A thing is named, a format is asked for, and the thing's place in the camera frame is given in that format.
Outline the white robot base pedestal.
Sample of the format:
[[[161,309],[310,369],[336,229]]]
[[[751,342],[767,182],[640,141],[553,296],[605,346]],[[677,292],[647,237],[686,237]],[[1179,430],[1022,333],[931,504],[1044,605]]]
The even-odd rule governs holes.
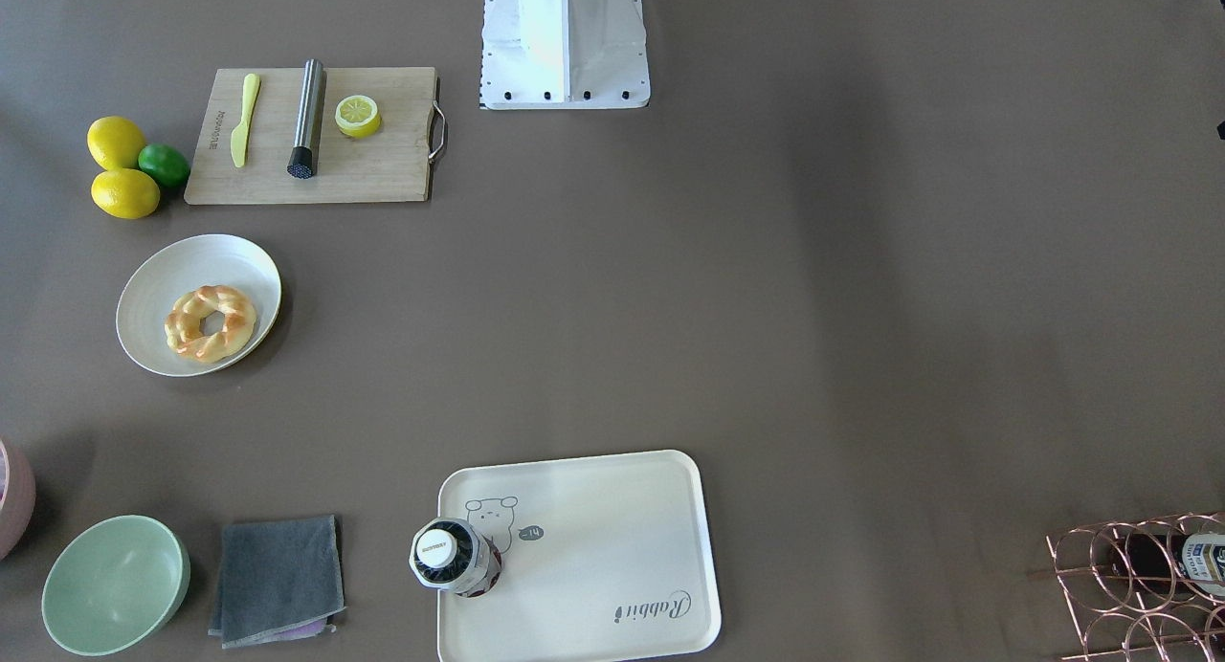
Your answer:
[[[635,109],[649,99],[642,0],[484,0],[481,108]]]

